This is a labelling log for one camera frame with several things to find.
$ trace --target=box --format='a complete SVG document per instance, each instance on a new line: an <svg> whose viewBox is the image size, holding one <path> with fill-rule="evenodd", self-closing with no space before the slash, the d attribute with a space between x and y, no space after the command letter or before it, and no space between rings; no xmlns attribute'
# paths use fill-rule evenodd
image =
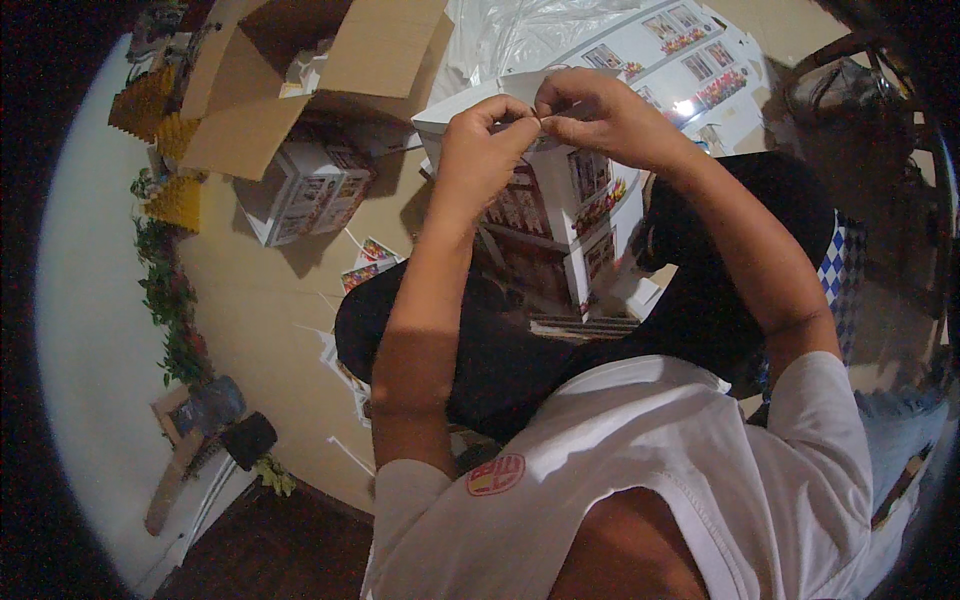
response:
<svg viewBox="0 0 960 600"><path fill-rule="evenodd" d="M533 105L547 74L500 77L416 115L414 126L433 166L453 115L498 93ZM508 283L532 294L541 310L585 318L591 285L623 255L643 216L642 190L648 177L646 171L543 134L523 154L510 182L481 217L478 250Z"/></svg>
<svg viewBox="0 0 960 600"><path fill-rule="evenodd" d="M180 117L203 119L180 165L260 180L305 109L408 122L426 106L452 23L445 0L219 0ZM333 37L319 89L280 98L291 61Z"/></svg>
<svg viewBox="0 0 960 600"><path fill-rule="evenodd" d="M233 189L264 246L347 226L373 179L373 170L346 145L286 141L262 181L237 179Z"/></svg>

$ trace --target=dark wooden floor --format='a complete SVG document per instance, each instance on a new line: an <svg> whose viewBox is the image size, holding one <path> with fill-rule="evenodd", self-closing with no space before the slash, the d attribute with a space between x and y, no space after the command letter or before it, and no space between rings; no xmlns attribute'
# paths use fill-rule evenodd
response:
<svg viewBox="0 0 960 600"><path fill-rule="evenodd" d="M369 523L309 492L239 499L190 549L154 598L357 598Z"/></svg>

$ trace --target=wall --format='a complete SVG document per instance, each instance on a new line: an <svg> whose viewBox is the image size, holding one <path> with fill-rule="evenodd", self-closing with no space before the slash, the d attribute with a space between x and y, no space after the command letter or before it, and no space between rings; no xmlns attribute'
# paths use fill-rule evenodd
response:
<svg viewBox="0 0 960 600"><path fill-rule="evenodd" d="M121 578L144 595L182 556L183 541L221 453L190 481L157 538L143 518L170 460L150 402L164 393L163 335L142 304L144 269L133 249L130 183L146 146L108 127L130 66L129 36L114 46L87 91L45 208L36 274L41 381L57 452L89 526ZM237 471L206 524L252 480Z"/></svg>

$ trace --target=yellow sponge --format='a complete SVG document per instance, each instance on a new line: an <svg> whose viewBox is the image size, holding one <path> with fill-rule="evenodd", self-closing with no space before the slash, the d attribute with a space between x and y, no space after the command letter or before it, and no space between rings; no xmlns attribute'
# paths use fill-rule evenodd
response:
<svg viewBox="0 0 960 600"><path fill-rule="evenodd" d="M200 232L200 182L192 177L171 177L143 205L148 217Z"/></svg>
<svg viewBox="0 0 960 600"><path fill-rule="evenodd" d="M113 97L108 125L153 143L176 76L176 67L171 64L128 85Z"/></svg>
<svg viewBox="0 0 960 600"><path fill-rule="evenodd" d="M161 156L180 160L199 126L200 119L183 120L179 112L168 115L156 128L156 151Z"/></svg>

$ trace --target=blue and white checkered fabric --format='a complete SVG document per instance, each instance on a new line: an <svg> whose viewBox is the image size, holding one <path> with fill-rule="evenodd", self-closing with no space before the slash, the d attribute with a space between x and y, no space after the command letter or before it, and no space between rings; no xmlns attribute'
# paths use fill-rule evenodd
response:
<svg viewBox="0 0 960 600"><path fill-rule="evenodd" d="M837 325L837 341L840 354L847 367L853 356L856 338L856 315L860 302L857 292L863 282L864 264L867 260L867 230L863 224L848 219L839 210L833 210L833 239L827 255L817 269L817 276L824 286L827 304ZM763 390L763 401L770 401L771 390L767 385L770 364L763 360L757 381Z"/></svg>

